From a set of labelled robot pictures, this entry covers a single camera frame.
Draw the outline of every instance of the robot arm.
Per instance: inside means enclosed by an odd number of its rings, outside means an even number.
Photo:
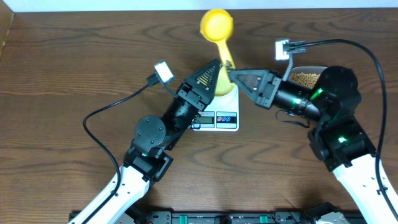
[[[121,185],[118,191],[106,201],[117,184],[115,175],[104,190],[69,224],[114,223],[163,177],[173,161],[164,151],[173,149],[198,112],[204,110],[214,98],[220,66],[221,62],[214,59],[188,77],[177,92],[172,93],[173,102],[163,117],[145,116],[139,120],[135,138],[119,168]],[[159,80],[172,79],[173,75],[165,62],[158,63],[155,69],[155,76]]]
[[[289,59],[292,54],[278,53],[277,58]],[[305,49],[295,49],[295,53]],[[358,81],[352,70],[333,66],[322,72],[313,89],[288,81],[289,69],[283,74],[272,70],[232,70],[229,78],[258,106],[275,105],[288,114],[295,114],[318,123],[308,133],[315,156],[333,172],[354,199],[368,223],[397,223],[396,218],[376,180],[376,148],[354,117],[361,101]],[[384,191],[398,208],[398,196],[380,162]],[[311,220],[302,223],[319,223]]]

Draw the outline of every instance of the white scale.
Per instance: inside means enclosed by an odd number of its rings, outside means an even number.
[[[239,88],[237,85],[224,96],[215,96],[201,116],[195,119],[195,131],[237,131],[239,129]]]

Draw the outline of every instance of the dried food pellet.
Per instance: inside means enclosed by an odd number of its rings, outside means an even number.
[[[320,74],[315,73],[293,73],[290,75],[290,80],[301,85],[313,88],[318,81]]]

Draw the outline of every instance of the yellow ladle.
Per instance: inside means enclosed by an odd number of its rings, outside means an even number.
[[[206,12],[200,21],[200,33],[206,40],[214,42],[218,46],[223,64],[227,65],[228,61],[232,68],[235,69],[235,63],[226,45],[226,41],[231,37],[233,29],[233,19],[223,9],[212,9]],[[228,78],[226,67],[223,66],[218,74],[216,96],[228,94],[234,86],[235,84],[231,83]]]

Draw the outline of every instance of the wood grain surface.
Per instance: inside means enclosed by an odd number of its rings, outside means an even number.
[[[274,41],[349,39],[382,63],[389,93],[383,164],[398,187],[398,9],[230,11],[228,42],[238,68],[284,71]],[[142,87],[165,59],[177,89],[218,56],[199,33],[203,11],[17,14],[0,61],[0,222],[66,223],[114,175],[107,155],[84,132],[88,113]],[[381,123],[381,88],[367,55],[347,45],[314,47],[296,66],[354,69],[363,102],[356,116],[373,143]],[[164,178],[143,207],[202,211],[301,209],[329,201],[356,210],[349,194],[308,146],[307,130],[275,120],[241,93],[236,133],[187,131]],[[172,97],[160,86],[89,120],[118,159],[137,121],[162,115]]]

